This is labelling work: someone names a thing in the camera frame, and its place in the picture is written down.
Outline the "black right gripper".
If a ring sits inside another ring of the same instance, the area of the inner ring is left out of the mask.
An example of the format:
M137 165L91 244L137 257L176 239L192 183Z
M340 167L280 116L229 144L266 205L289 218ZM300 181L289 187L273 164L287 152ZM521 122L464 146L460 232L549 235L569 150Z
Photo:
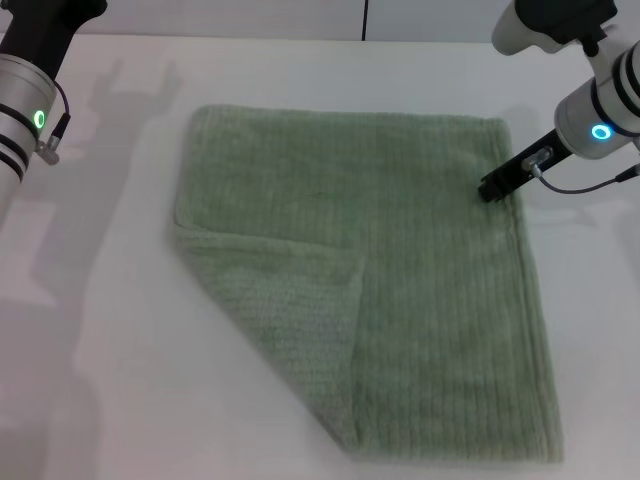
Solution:
M533 174L525 169L532 157L542 172L571 156L571 151L562 143L555 130L550 131L518 155L487 174L478 187L483 201L501 202L505 194L512 194L531 181Z

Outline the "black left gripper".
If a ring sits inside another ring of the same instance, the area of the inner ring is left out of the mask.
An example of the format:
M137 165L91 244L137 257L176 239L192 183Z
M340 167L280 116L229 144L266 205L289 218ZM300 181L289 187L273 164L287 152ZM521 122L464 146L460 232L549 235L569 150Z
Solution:
M7 0L12 20L1 53L21 58L55 80L71 41L86 22L101 16L106 0Z

